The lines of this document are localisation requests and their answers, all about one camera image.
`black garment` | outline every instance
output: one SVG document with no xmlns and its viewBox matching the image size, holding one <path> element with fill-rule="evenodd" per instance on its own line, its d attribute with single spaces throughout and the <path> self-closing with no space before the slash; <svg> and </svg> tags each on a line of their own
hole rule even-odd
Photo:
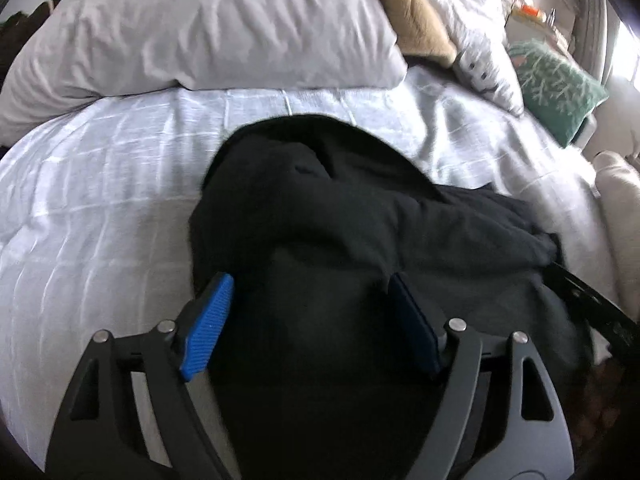
<svg viewBox="0 0 640 480">
<path fill-rule="evenodd" d="M 482 332 L 529 333 L 561 397 L 590 361 L 540 275 L 559 247 L 525 203 L 435 186 L 331 118 L 238 130 L 190 224 L 196 291 L 217 270 L 236 279 L 209 369 L 244 480 L 401 478 L 409 467 L 439 391 L 391 316 L 394 272 Z"/>
</svg>

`white blanket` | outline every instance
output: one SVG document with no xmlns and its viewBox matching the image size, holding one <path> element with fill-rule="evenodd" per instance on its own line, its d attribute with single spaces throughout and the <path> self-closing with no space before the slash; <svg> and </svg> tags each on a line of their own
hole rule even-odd
<svg viewBox="0 0 640 480">
<path fill-rule="evenodd" d="M 170 89 L 105 98 L 49 121 L 0 162 L 0 402 L 42 466 L 62 395 L 93 332 L 149 330 L 190 298 L 187 220 L 220 144 L 263 118 L 325 113 L 368 130 L 438 183 L 531 202 L 570 269 L 615 300 L 593 170 L 533 119 L 516 119 L 422 68 L 398 88 Z M 152 427 L 148 406 L 144 428 Z M 157 440 L 149 443 L 156 458 Z"/>
</svg>

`bed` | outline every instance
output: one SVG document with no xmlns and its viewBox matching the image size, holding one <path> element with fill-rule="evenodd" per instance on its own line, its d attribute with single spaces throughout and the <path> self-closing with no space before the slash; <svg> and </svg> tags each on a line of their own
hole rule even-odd
<svg viewBox="0 0 640 480">
<path fill-rule="evenodd" d="M 221 143 L 261 119 L 333 116 L 436 183 L 492 184 L 529 202 L 560 235 L 569 270 L 617 299 L 594 171 L 579 150 L 562 149 L 528 112 L 515 117 L 433 63 L 411 66 L 392 89 L 168 88 L 93 101 L 34 128 L 0 162 L 0 402 L 40 467 L 92 334 L 149 330 L 191 297 L 187 220 L 200 183 Z M 203 408 L 207 381 L 191 393 L 232 463 L 215 410 Z M 138 409 L 151 456 L 166 462 L 144 395 Z"/>
</svg>

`green cushion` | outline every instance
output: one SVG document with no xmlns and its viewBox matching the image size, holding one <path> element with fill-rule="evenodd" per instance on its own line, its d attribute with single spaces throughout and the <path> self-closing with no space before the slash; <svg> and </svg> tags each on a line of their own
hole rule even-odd
<svg viewBox="0 0 640 480">
<path fill-rule="evenodd" d="M 584 118 L 609 92 L 574 62 L 538 40 L 509 47 L 525 106 L 567 147 Z"/>
</svg>

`window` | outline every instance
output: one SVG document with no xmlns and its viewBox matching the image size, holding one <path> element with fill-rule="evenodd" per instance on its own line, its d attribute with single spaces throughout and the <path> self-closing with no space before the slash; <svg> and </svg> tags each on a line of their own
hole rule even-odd
<svg viewBox="0 0 640 480">
<path fill-rule="evenodd" d="M 624 77 L 627 81 L 632 81 L 634 86 L 640 90 L 640 71 L 638 70 L 640 56 L 638 56 L 638 51 L 638 40 L 626 28 L 626 25 L 621 23 L 611 61 L 612 72 L 617 76 Z"/>
</svg>

